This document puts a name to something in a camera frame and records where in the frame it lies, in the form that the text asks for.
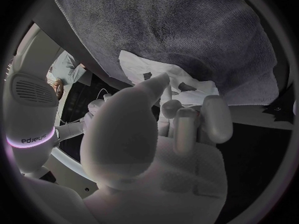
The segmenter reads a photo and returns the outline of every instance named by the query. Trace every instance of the gray towel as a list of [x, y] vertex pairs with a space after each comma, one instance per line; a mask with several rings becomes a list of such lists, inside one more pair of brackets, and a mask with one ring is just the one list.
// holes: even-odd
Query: gray towel
[[229, 105], [268, 105], [279, 94], [276, 57], [258, 16], [243, 0], [56, 0], [99, 65], [131, 82], [118, 56], [174, 64], [214, 81]]

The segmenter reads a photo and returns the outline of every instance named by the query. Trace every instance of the black floor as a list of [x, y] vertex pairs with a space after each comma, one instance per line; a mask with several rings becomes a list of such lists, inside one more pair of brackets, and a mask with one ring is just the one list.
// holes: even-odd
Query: black floor
[[[81, 83], [74, 84], [66, 100], [62, 119], [71, 122], [83, 117], [88, 112], [87, 105], [96, 99], [102, 88], [111, 94], [117, 92], [95, 76], [90, 87]], [[158, 118], [159, 108], [153, 107], [153, 113]], [[234, 124], [233, 137], [218, 145], [226, 167], [228, 197], [217, 224], [226, 224], [232, 220], [262, 193], [281, 163], [291, 133], [289, 130]], [[61, 142], [60, 148], [80, 161], [82, 137], [80, 135], [65, 140]]]

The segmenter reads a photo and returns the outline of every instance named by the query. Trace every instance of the speaker grille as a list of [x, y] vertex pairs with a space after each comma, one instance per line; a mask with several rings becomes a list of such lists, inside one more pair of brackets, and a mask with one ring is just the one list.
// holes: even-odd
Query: speaker grille
[[16, 82], [15, 91], [21, 100], [34, 103], [52, 103], [53, 95], [50, 90], [29, 81], [19, 80]]

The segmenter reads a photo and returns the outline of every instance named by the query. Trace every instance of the man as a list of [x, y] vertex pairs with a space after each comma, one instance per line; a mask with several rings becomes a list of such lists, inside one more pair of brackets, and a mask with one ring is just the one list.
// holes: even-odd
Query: man
[[57, 94], [58, 100], [60, 100], [64, 91], [63, 87], [77, 82], [86, 72], [86, 67], [72, 55], [64, 51], [56, 61], [54, 61], [49, 72], [52, 73], [56, 79], [52, 86]]

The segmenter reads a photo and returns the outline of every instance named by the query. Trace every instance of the person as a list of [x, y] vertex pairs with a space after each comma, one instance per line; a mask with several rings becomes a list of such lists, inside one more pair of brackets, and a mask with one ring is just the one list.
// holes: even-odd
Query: person
[[62, 98], [64, 86], [76, 83], [86, 71], [86, 67], [68, 52], [60, 54], [49, 70], [56, 79], [52, 87], [58, 100]]

